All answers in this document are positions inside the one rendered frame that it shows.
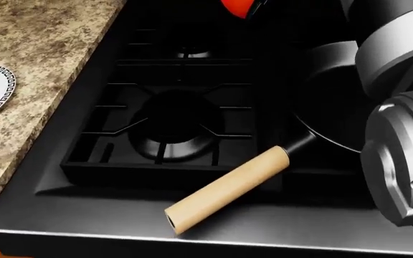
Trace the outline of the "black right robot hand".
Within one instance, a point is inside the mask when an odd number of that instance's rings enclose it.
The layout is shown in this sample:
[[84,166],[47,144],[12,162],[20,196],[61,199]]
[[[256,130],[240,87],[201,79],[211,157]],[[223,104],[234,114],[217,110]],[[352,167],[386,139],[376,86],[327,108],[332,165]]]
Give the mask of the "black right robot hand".
[[249,27],[289,27],[307,32],[348,28],[340,0],[255,0],[245,18]]

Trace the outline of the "red tomato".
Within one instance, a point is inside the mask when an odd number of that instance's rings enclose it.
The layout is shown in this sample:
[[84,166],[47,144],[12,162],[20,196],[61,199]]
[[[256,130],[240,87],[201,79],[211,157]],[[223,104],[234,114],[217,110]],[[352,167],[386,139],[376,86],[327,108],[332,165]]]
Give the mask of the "red tomato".
[[223,6],[234,16],[245,19],[255,0],[220,0]]

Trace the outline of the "small round gas burner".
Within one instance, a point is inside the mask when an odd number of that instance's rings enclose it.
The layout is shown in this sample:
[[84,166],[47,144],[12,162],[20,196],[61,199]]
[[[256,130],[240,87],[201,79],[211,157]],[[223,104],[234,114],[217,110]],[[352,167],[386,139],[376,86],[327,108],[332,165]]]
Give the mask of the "small round gas burner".
[[176,52],[176,57],[180,59],[207,58],[212,52],[206,47],[181,47]]

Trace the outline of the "large round gas burner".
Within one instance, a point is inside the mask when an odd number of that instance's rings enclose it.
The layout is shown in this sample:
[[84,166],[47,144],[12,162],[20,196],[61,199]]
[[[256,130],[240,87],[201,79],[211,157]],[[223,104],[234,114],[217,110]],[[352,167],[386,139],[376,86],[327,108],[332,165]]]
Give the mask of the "large round gas burner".
[[167,90],[134,113],[128,139],[138,154],[160,163],[187,161],[209,152],[224,132],[222,111],[199,92]]

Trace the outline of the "black cast iron grate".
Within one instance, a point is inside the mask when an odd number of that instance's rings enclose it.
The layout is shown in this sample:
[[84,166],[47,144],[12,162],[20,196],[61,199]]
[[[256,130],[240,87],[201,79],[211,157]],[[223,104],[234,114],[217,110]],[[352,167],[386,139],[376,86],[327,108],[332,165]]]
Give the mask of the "black cast iron grate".
[[[275,140],[263,117],[258,64],[267,33],[237,21],[129,25],[125,45],[61,167],[78,186],[192,191],[268,149]],[[206,47],[207,58],[180,59],[181,47]],[[160,163],[138,154],[130,121],[150,97],[167,90],[199,92],[219,107],[224,132],[202,156]]]

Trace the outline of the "black steel cooktop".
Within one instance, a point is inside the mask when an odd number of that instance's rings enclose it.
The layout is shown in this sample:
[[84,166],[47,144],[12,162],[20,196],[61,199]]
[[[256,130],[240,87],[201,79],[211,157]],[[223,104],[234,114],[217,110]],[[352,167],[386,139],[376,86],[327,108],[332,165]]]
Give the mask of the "black steel cooktop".
[[[377,208],[361,165],[363,148],[358,155],[330,150],[319,161],[298,159],[180,235],[164,210],[207,184],[163,191],[70,182],[61,164],[113,71],[129,25],[143,19],[246,23],[220,0],[125,0],[0,194],[4,251],[61,258],[65,249],[54,244],[65,244],[83,258],[413,258],[413,227],[395,225]],[[343,30],[262,27],[267,42],[258,90],[275,135],[270,148],[290,124],[277,105],[300,74],[299,59],[324,44],[356,42],[346,21]],[[372,104],[367,123],[381,101],[364,95]]]

